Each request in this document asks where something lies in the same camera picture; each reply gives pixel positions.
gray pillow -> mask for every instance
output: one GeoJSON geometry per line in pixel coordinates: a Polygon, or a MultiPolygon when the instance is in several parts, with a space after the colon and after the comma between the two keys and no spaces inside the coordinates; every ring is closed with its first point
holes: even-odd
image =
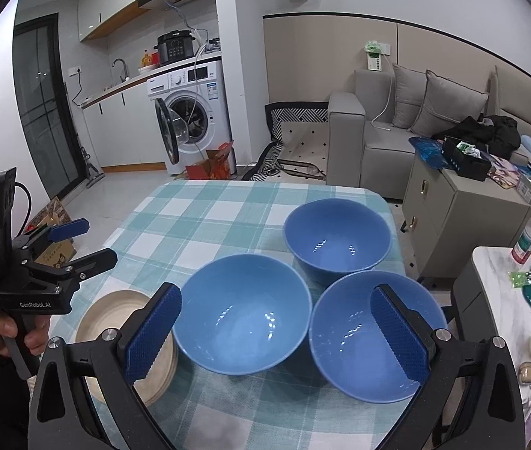
{"type": "Polygon", "coordinates": [[[426,73],[406,69],[393,62],[396,83],[393,125],[409,128],[414,122],[426,94],[426,73]]]}
{"type": "Polygon", "coordinates": [[[488,93],[467,88],[426,71],[426,94],[411,131],[431,137],[454,127],[467,117],[475,120],[484,110],[488,93]]]}

human hand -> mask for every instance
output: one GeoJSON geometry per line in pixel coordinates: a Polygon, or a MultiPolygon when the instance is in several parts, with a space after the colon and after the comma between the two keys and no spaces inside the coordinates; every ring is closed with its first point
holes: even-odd
{"type": "MultiPolygon", "coordinates": [[[[25,336],[24,343],[32,355],[40,355],[44,351],[46,342],[48,341],[50,315],[37,315],[34,321],[36,328],[25,336]]],[[[15,338],[17,336],[17,324],[15,324],[15,321],[9,315],[0,311],[0,355],[9,357],[9,351],[5,347],[5,342],[2,339],[3,336],[15,338]]]]}

checkered tablecloth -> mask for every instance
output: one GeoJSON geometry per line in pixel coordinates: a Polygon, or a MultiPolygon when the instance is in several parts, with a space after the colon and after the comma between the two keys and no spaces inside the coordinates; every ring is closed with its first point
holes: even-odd
{"type": "MultiPolygon", "coordinates": [[[[282,225],[297,206],[330,197],[358,201],[382,215],[393,243],[377,268],[404,274],[390,210],[376,193],[311,184],[174,181],[145,198],[109,237],[105,246],[117,252],[117,266],[82,284],[71,314],[57,320],[52,333],[72,341],[92,302],[115,290],[152,296],[168,281],[183,296],[184,283],[198,268],[240,252],[261,252],[292,265],[315,302],[323,287],[288,252],[282,225]]],[[[180,450],[369,450],[407,403],[368,404],[345,396],[321,376],[305,339],[285,362],[245,377],[206,371],[180,351],[173,382],[150,412],[180,450]]],[[[113,444],[126,448],[106,406],[99,414],[113,444]]]]}

light blue bowl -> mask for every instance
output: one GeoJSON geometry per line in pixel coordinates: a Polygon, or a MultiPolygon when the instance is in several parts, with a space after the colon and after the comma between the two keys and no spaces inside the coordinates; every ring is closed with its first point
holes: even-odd
{"type": "Polygon", "coordinates": [[[305,272],[323,285],[371,269],[391,246],[390,229],[379,214],[339,198],[298,207],[284,223],[284,239],[305,272]]]}
{"type": "Polygon", "coordinates": [[[205,265],[182,288],[173,335],[195,363],[225,375],[261,372],[301,344],[311,294],[289,265],[265,255],[231,255],[205,265]]]}
{"type": "Polygon", "coordinates": [[[367,403],[395,403],[415,394],[370,311],[372,290],[393,288],[433,328],[446,328],[442,309],[421,284],[392,272],[364,270],[336,281],[317,301],[309,326],[311,354],[323,376],[367,403]]]}

gray sofa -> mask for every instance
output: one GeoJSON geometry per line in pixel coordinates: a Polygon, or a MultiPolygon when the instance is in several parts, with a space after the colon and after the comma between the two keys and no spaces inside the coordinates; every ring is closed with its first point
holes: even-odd
{"type": "MultiPolygon", "coordinates": [[[[531,78],[519,71],[496,67],[487,87],[486,115],[516,119],[521,135],[531,136],[531,78]]],[[[403,199],[414,149],[410,130],[392,125],[395,112],[394,74],[364,69],[355,71],[355,92],[330,96],[328,171],[326,183],[370,189],[384,198],[403,199]],[[372,125],[387,103],[386,111],[372,125]]],[[[530,156],[523,147],[517,152],[522,163],[530,156]]]]}

